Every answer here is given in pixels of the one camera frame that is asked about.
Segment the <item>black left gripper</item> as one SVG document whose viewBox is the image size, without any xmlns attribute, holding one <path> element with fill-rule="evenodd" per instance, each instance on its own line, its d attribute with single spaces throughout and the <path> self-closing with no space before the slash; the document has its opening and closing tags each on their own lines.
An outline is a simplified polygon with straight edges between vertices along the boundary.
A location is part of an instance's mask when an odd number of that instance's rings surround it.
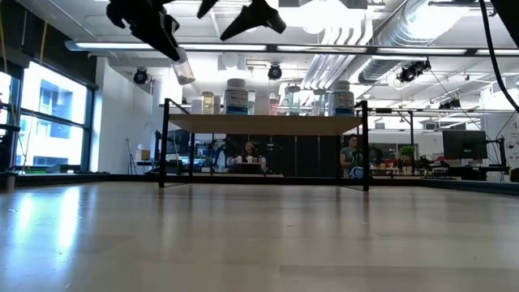
<svg viewBox="0 0 519 292">
<path fill-rule="evenodd" d="M 129 26 L 133 36 L 176 62 L 180 56 L 174 33 L 179 23 L 163 4 L 157 0 L 109 0 L 106 16 L 119 28 Z"/>
</svg>

